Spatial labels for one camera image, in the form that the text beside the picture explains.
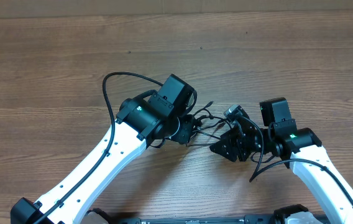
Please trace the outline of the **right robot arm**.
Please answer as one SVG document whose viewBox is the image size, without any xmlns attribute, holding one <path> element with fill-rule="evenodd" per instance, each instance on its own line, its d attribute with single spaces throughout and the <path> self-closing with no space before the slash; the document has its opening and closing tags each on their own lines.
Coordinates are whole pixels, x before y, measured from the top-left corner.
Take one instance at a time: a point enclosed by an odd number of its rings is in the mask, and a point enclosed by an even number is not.
<svg viewBox="0 0 353 224">
<path fill-rule="evenodd" d="M 353 223 L 353 188 L 337 171 L 319 137 L 310 128 L 296 127 L 285 98 L 262 101 L 260 110 L 263 128 L 241 106 L 228 108 L 224 116 L 234 127 L 210 145 L 210 150 L 232 162 L 245 162 L 259 153 L 252 180 L 285 165 L 307 186 L 330 223 Z M 278 161 L 264 161 L 262 156 L 267 153 Z"/>
</svg>

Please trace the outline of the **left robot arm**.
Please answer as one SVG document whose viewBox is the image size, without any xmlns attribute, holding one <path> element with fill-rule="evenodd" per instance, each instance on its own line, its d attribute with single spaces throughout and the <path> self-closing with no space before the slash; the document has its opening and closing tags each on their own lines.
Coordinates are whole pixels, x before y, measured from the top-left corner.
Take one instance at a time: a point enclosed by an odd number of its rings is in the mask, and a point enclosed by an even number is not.
<svg viewBox="0 0 353 224">
<path fill-rule="evenodd" d="M 57 186 L 35 202 L 22 197 L 10 211 L 11 223 L 81 223 L 86 212 L 128 163 L 154 140 L 173 139 L 181 119 L 197 101 L 196 90 L 171 74 L 159 90 L 123 101 L 100 143 Z"/>
</svg>

